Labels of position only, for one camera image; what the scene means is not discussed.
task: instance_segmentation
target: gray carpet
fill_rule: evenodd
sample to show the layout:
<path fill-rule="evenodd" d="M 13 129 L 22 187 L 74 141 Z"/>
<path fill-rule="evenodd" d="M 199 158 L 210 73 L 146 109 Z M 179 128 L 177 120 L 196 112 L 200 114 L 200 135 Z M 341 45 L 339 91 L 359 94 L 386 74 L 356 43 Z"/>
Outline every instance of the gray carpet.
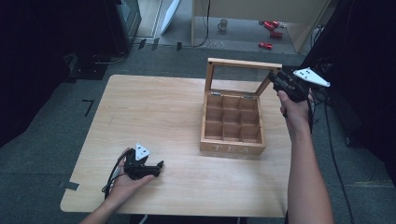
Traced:
<path fill-rule="evenodd" d="M 108 78 L 114 74 L 205 78 L 208 57 L 299 65 L 303 56 L 218 49 L 150 46 L 134 48 L 123 61 L 111 64 L 105 78 L 63 83 L 39 111 L 29 129 L 0 148 L 0 223 L 77 223 L 87 214 L 60 209 L 64 190 L 78 159 Z M 91 111 L 86 112 L 94 100 Z M 345 146 L 345 134 L 329 106 L 332 146 L 355 223 L 395 223 L 396 190 L 382 161 L 365 148 Z M 332 161 L 324 104 L 317 106 L 314 144 L 328 186 L 337 223 L 350 223 L 346 199 Z M 115 215 L 110 223 L 128 223 Z M 283 218 L 251 217 L 249 223 L 283 223 Z"/>

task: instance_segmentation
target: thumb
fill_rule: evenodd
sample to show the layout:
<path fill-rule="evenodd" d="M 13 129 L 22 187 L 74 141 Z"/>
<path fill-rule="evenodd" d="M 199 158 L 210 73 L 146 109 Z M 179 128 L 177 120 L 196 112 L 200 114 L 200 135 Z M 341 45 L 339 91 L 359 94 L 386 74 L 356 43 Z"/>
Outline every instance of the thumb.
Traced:
<path fill-rule="evenodd" d="M 290 100 L 289 96 L 284 91 L 278 91 L 277 96 L 282 104 L 287 104 Z"/>
<path fill-rule="evenodd" d="M 136 180 L 136 185 L 140 188 L 146 185 L 148 182 L 153 180 L 155 177 L 154 175 L 145 175 L 143 178 Z"/>

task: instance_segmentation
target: metal hinge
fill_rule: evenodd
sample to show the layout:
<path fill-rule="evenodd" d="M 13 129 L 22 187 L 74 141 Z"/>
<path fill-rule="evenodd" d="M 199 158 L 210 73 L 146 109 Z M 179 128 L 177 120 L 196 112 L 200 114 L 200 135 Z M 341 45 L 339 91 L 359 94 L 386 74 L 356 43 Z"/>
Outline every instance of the metal hinge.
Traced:
<path fill-rule="evenodd" d="M 217 96 L 221 96 L 221 93 L 219 91 L 212 91 L 210 92 L 211 95 L 217 95 Z"/>
<path fill-rule="evenodd" d="M 254 96 L 252 96 L 252 95 L 244 95 L 244 96 L 242 96 L 242 98 L 245 98 L 245 99 L 253 99 Z"/>

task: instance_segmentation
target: forearm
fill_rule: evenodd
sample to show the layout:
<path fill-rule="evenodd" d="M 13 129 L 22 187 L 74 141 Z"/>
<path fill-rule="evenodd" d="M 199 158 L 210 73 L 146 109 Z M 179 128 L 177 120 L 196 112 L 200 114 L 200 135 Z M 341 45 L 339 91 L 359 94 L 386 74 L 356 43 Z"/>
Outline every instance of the forearm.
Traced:
<path fill-rule="evenodd" d="M 113 203 L 110 200 L 102 202 L 92 213 L 85 217 L 80 224 L 101 224 L 107 223 L 108 219 L 113 215 L 120 204 Z"/>
<path fill-rule="evenodd" d="M 291 137 L 289 218 L 296 223 L 333 223 L 329 194 L 318 168 L 309 128 Z"/>

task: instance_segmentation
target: red object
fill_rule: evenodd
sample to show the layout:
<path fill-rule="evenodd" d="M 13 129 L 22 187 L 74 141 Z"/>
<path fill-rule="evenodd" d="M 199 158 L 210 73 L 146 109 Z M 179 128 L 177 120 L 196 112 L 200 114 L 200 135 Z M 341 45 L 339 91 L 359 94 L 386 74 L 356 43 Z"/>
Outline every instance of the red object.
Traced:
<path fill-rule="evenodd" d="M 269 21 L 265 21 L 262 25 L 271 32 L 275 30 L 275 26 Z"/>
<path fill-rule="evenodd" d="M 262 49 L 272 49 L 272 44 L 270 44 L 270 43 L 265 43 L 265 42 L 260 42 L 260 44 L 259 44 L 259 48 L 262 48 Z"/>
<path fill-rule="evenodd" d="M 270 34 L 270 37 L 272 37 L 272 38 L 282 38 L 282 36 L 283 36 L 283 33 L 280 33 L 280 32 L 271 32 L 271 34 Z"/>
<path fill-rule="evenodd" d="M 273 24 L 273 26 L 275 26 L 275 28 L 279 27 L 279 21 L 270 21 L 271 24 Z"/>

